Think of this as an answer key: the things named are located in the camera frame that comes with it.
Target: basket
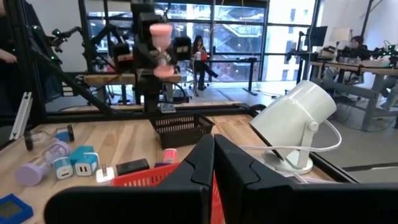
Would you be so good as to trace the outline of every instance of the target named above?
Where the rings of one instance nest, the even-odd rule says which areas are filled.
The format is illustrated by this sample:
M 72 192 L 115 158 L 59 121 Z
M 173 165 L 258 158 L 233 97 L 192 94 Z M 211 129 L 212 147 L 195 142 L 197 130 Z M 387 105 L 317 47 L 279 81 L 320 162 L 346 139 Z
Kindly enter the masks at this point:
M 173 172 L 180 163 L 142 170 L 132 174 L 115 177 L 112 186 L 124 187 L 151 187 L 156 186 Z M 213 196 L 211 203 L 211 224 L 221 224 L 224 221 L 223 206 L 218 193 L 216 177 L 213 176 Z
M 196 144 L 210 134 L 214 123 L 201 114 L 185 114 L 150 119 L 163 149 Z

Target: floor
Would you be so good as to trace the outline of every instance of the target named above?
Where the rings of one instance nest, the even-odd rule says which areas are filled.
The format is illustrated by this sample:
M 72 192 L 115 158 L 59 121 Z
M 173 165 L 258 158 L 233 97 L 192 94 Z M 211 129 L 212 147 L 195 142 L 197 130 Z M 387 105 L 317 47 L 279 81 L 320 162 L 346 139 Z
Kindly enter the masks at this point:
M 194 97 L 191 101 L 242 101 L 249 105 L 269 105 L 274 100 L 272 95 L 284 94 L 284 90 L 292 89 L 295 82 L 253 83 L 254 90 L 262 90 L 257 91 L 257 96 L 244 91 L 242 87 L 246 85 L 247 83 L 212 83 L 205 91 L 199 91 L 200 97 Z M 59 98 L 48 103 L 47 110 L 59 111 L 80 105 L 86 105 L 83 98 Z M 322 156 L 336 166 L 350 170 L 349 173 L 361 182 L 398 182 L 398 130 L 392 128 L 395 122 L 391 119 L 375 119 L 370 127 L 371 132 L 365 133 L 357 130 L 363 116 L 362 111 L 339 105 L 330 121 L 341 133 L 343 142 L 338 149 L 323 152 Z M 335 143 L 335 135 L 322 124 L 314 137 L 313 146 L 331 146 Z

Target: black mesh basket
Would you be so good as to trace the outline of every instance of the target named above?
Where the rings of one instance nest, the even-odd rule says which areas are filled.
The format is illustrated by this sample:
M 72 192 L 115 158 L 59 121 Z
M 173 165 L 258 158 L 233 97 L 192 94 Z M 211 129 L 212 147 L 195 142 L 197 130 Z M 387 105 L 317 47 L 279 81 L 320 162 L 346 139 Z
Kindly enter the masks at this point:
M 196 144 L 210 134 L 214 123 L 201 114 L 150 119 L 163 149 Z

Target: glass wall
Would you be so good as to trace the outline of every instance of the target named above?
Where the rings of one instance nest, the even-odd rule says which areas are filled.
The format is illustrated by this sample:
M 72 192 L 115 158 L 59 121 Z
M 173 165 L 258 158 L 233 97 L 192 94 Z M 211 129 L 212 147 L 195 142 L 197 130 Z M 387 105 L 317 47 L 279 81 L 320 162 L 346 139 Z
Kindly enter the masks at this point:
M 203 37 L 208 55 L 214 60 L 235 60 L 257 57 L 261 62 L 254 66 L 255 81 L 294 80 L 299 69 L 299 58 L 287 60 L 286 53 L 297 47 L 299 32 L 307 32 L 312 23 L 316 0 L 275 0 L 268 2 L 238 2 L 223 5 L 172 3 L 167 19 L 173 26 L 172 37 L 187 36 L 194 40 Z M 163 15 L 166 2 L 155 4 L 155 13 Z M 132 26 L 129 11 L 109 12 L 110 23 L 128 35 Z M 91 35 L 97 35 L 105 25 L 104 12 L 89 13 Z M 134 44 L 131 37 L 127 40 Z M 306 50 L 302 39 L 301 49 Z M 106 53 L 108 43 L 104 38 L 98 51 Z M 249 63 L 211 63 L 220 76 L 213 82 L 248 81 Z

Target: teal charger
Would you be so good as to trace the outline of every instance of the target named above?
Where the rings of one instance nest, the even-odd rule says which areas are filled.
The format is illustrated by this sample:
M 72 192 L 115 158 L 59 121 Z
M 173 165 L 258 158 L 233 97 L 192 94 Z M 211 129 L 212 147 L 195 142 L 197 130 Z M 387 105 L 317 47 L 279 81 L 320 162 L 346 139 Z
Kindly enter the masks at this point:
M 70 155 L 70 163 L 74 166 L 78 160 L 83 158 L 84 153 L 94 152 L 93 146 L 78 146 Z
M 95 152 L 85 152 L 83 156 L 76 161 L 75 171 L 78 176 L 92 175 L 100 163 L 100 158 Z

